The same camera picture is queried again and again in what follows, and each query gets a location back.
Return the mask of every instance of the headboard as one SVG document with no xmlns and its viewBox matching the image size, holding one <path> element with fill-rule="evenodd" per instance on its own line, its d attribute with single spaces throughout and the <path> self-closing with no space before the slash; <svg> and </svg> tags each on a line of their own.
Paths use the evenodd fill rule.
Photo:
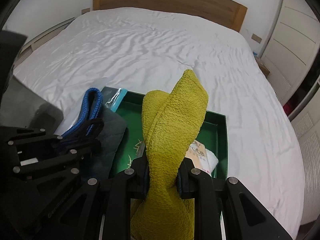
<svg viewBox="0 0 320 240">
<path fill-rule="evenodd" d="M 237 32 L 247 7 L 232 0 L 93 0 L 93 10 L 136 7 L 199 16 Z"/>
</svg>

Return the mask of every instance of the green tray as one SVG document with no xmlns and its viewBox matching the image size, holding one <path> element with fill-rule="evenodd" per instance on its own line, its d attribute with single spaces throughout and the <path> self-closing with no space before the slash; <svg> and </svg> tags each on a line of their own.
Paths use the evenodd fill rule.
<svg viewBox="0 0 320 240">
<path fill-rule="evenodd" d="M 144 95 L 127 92 L 117 109 L 128 124 L 128 133 L 124 136 L 112 163 L 110 177 L 130 167 L 132 160 L 137 156 L 136 145 L 143 141 L 141 110 Z M 197 141 L 212 151 L 219 160 L 219 164 L 212 172 L 212 177 L 227 179 L 228 169 L 228 141 L 226 117 L 207 111 L 204 123 L 200 129 Z"/>
</svg>

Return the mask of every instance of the yellow towel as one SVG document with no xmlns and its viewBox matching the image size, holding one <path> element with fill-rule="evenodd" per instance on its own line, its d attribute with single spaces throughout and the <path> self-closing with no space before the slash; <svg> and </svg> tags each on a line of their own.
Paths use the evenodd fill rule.
<svg viewBox="0 0 320 240">
<path fill-rule="evenodd" d="M 150 91 L 142 105 L 142 130 L 150 170 L 144 201 L 131 206 L 131 235 L 136 240 L 192 240 L 194 202 L 182 200 L 178 168 L 204 121 L 208 95 L 192 70 L 170 94 Z"/>
</svg>

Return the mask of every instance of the wrinkled sheet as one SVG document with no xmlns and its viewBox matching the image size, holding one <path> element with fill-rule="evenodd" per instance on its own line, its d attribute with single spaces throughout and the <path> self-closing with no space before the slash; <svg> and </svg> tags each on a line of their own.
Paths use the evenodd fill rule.
<svg viewBox="0 0 320 240">
<path fill-rule="evenodd" d="M 184 14 L 92 11 L 33 52 L 14 75 L 66 116 L 96 79 L 143 94 L 170 93 L 186 69 L 208 92 L 208 110 L 227 118 L 228 176 L 239 178 L 294 239 L 304 200 L 300 147 L 239 33 Z"/>
</svg>

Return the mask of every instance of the wall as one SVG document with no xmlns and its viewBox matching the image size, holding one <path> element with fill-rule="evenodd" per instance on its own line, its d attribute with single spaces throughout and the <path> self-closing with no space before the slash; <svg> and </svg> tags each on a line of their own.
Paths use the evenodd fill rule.
<svg viewBox="0 0 320 240">
<path fill-rule="evenodd" d="M 282 0 L 234 0 L 248 7 L 240 33 L 253 51 L 262 54 L 274 28 Z M 10 15 L 5 29 L 26 34 L 28 41 L 50 27 L 92 8 L 92 0 L 21 0 Z M 263 40 L 259 44 L 252 34 Z"/>
</svg>

